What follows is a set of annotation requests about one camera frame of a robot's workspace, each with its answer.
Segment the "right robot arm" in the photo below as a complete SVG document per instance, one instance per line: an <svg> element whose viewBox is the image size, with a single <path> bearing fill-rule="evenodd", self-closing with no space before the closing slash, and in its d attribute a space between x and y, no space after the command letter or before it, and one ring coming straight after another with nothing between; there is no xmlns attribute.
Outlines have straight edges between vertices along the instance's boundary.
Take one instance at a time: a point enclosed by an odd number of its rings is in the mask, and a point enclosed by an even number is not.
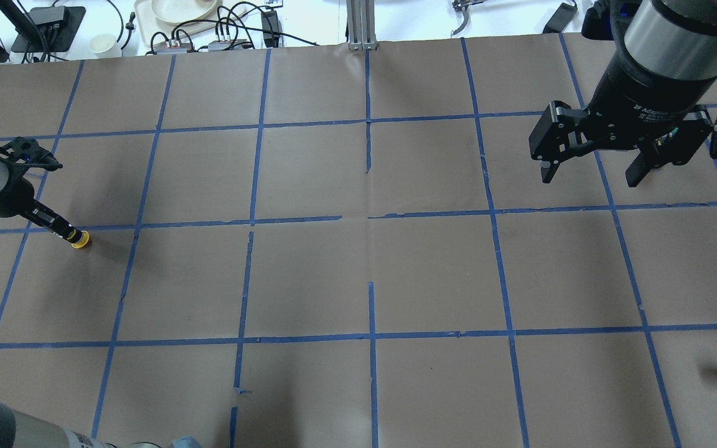
<svg viewBox="0 0 717 448"><path fill-rule="evenodd" d="M700 101L717 81L717 1L604 1L582 34L616 49L583 110L554 100L530 133L541 181L595 151L637 151L629 187L689 162L717 132Z"/></svg>

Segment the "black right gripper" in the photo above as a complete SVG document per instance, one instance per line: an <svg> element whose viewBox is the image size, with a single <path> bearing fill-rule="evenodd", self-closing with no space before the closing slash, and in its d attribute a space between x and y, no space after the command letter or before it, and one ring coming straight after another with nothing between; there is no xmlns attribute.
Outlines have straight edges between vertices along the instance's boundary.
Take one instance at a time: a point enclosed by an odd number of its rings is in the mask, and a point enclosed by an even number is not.
<svg viewBox="0 0 717 448"><path fill-rule="evenodd" d="M592 151L633 151L639 155L626 168L627 186L637 187L665 164L687 164L714 130L702 105L663 123L634 119L620 113L603 114L592 108L573 110L555 100L536 123L527 142L530 158L540 161L541 181L550 184L560 165Z"/></svg>

